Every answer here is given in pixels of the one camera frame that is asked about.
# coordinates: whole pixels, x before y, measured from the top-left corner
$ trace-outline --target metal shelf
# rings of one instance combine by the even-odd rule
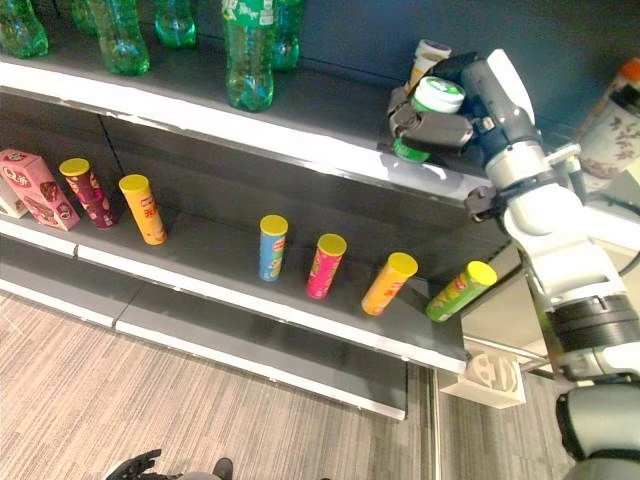
[[[406,416],[407,364],[345,341],[6,238],[0,290],[358,408]]]
[[[0,239],[0,290],[111,328],[143,282]]]
[[[375,275],[371,266],[345,259],[327,299],[316,301],[304,292],[311,249],[290,245],[281,278],[263,282],[257,275],[257,232],[167,209],[161,215],[169,238],[153,247],[142,241],[128,212],[117,227],[105,231],[97,230],[86,218],[70,232],[38,225],[32,219],[7,218],[0,220],[0,231],[11,230],[6,224],[24,226],[52,239],[75,243],[80,260],[402,360],[455,373],[464,371],[459,322],[434,323],[423,314],[428,298],[426,282],[416,280],[407,285],[380,317],[369,317],[362,312],[360,300]]]
[[[242,310],[145,286],[115,327],[396,420],[406,416],[405,362]]]
[[[141,77],[106,71],[97,41],[63,19],[45,18],[49,55],[20,60],[0,54],[0,91],[112,116],[325,174],[434,196],[461,205],[488,181],[377,151],[389,91],[324,73],[276,76],[272,108],[232,109],[224,88],[224,54],[202,42],[169,51],[145,31],[152,67]]]

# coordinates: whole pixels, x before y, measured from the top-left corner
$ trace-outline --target red chip can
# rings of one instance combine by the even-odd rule
[[[307,282],[307,295],[317,300],[327,296],[340,260],[346,251],[347,242],[340,235],[325,233],[320,236]]]
[[[60,173],[76,194],[87,215],[98,228],[111,228],[116,218],[109,199],[84,158],[70,158],[60,164]]]

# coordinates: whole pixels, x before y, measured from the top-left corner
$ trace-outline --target soda bottle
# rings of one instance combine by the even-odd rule
[[[47,54],[47,32],[33,12],[30,0],[0,0],[0,44],[14,57]]]
[[[196,24],[190,0],[156,0],[156,34],[165,47],[185,48],[196,44]]]
[[[87,0],[71,0],[71,16],[76,28],[87,35],[97,35],[96,21]]]
[[[257,112],[273,100],[273,0],[223,0],[229,103]]]
[[[136,1],[88,1],[107,69],[119,75],[140,75],[149,70],[149,52],[140,33]]]
[[[293,70],[300,58],[300,28],[305,0],[278,0],[276,4],[276,38],[273,46],[273,69]]]

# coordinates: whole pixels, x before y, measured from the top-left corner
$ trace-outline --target person's foot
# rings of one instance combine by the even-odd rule
[[[228,458],[221,458],[213,467],[213,474],[222,480],[232,480],[233,478],[233,462]]]

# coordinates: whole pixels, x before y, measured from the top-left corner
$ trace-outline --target gray carpet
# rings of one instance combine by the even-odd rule
[[[237,480],[429,479],[422,368],[398,423],[1,293],[0,359],[2,480],[99,479],[158,447],[163,473],[228,456]],[[562,478],[556,388],[529,377],[527,389],[502,412],[441,396],[444,478]]]

